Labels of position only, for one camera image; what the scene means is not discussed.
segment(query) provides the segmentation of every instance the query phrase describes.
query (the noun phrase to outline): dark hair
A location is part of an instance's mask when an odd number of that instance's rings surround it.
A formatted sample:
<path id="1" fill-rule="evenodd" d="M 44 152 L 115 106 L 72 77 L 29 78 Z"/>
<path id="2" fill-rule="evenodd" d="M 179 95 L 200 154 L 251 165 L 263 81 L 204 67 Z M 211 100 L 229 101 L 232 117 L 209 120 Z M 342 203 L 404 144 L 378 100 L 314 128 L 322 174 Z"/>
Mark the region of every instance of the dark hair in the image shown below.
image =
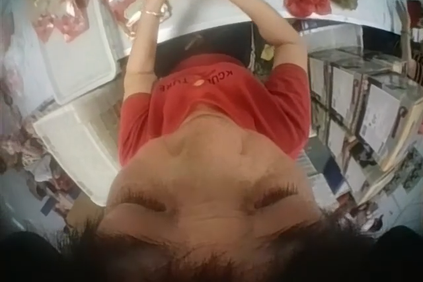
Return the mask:
<path id="1" fill-rule="evenodd" d="M 54 257 L 54 279 L 60 267 L 62 280 L 78 282 L 363 281 L 361 268 L 365 268 L 372 246 L 372 238 L 329 217 L 281 233 L 269 245 L 272 260 L 267 266 L 242 271 L 235 262 L 223 261 L 219 255 L 202 264 L 190 264 L 165 246 L 129 236 L 102 236 L 96 223 L 91 223 L 83 231 L 72 230 L 59 239 L 57 255 L 61 260 Z M 22 253 L 19 260 L 32 263 Z M 42 271 L 47 276 L 49 261 L 44 263 Z"/>
<path id="2" fill-rule="evenodd" d="M 7 163 L 3 157 L 0 157 L 0 174 L 4 174 L 7 171 Z"/>

